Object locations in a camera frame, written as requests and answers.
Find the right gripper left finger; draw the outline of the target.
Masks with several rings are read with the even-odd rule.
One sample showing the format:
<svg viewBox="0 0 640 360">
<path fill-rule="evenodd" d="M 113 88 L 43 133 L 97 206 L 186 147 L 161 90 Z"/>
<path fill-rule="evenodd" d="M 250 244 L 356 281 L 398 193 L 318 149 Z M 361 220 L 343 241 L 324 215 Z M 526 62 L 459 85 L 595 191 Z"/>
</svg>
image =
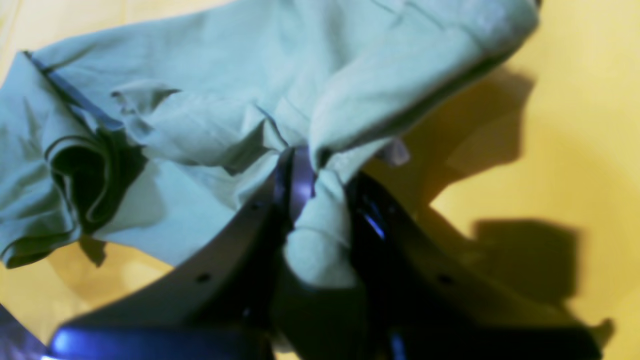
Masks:
<svg viewBox="0 0 640 360">
<path fill-rule="evenodd" d="M 50 360 L 272 360 L 279 251 L 313 195 L 306 146 L 288 148 L 223 230 L 139 291 L 61 325 Z"/>
</svg>

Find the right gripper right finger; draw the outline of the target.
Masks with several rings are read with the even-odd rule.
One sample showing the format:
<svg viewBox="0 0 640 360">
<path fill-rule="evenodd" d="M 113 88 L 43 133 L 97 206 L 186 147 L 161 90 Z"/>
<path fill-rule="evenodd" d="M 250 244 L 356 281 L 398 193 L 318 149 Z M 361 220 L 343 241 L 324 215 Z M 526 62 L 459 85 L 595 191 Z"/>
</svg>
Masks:
<svg viewBox="0 0 640 360">
<path fill-rule="evenodd" d="M 601 360 L 585 325 L 446 254 L 370 175 L 347 187 L 351 261 L 386 360 Z"/>
</svg>

